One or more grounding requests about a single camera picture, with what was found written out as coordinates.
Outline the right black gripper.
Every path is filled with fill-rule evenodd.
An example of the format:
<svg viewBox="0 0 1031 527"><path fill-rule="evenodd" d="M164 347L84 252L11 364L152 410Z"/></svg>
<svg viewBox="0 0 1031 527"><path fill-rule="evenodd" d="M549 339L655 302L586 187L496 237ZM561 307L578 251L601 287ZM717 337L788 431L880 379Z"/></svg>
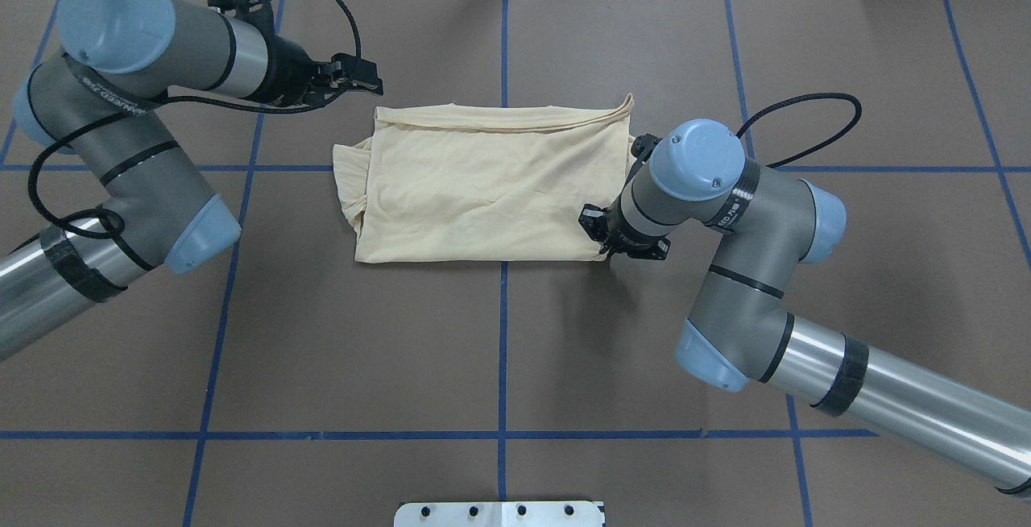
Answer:
<svg viewBox="0 0 1031 527"><path fill-rule="evenodd" d="M598 254L611 258L623 254L631 259L663 260L667 258L670 225L656 222L637 203L634 182L648 162L648 156L660 142L656 135L638 135L631 145L631 164L623 189L611 206L583 205L578 216L579 226L590 240L599 244Z"/></svg>

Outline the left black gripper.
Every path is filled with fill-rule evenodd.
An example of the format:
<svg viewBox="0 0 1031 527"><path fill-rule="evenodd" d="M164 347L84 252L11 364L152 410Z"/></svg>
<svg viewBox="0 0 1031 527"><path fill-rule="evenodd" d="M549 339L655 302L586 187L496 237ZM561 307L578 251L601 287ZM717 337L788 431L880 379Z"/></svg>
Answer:
<svg viewBox="0 0 1031 527"><path fill-rule="evenodd" d="M377 64L346 53L315 62L275 28L273 3L282 0L207 0L227 27L228 60L207 89L273 109L319 109L343 93L384 95Z"/></svg>

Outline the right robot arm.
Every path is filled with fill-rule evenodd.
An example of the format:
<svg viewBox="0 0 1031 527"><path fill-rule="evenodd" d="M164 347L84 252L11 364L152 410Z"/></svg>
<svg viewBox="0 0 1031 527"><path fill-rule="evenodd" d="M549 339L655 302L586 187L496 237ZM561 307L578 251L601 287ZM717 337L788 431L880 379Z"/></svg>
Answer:
<svg viewBox="0 0 1031 527"><path fill-rule="evenodd" d="M773 385L1029 501L1026 409L785 309L797 267L829 258L843 237L839 197L762 166L711 119L663 138L640 135L631 153L611 204L586 204L579 215L601 254L663 260L669 235L689 221L721 235L675 345L681 369L728 392L752 380Z"/></svg>

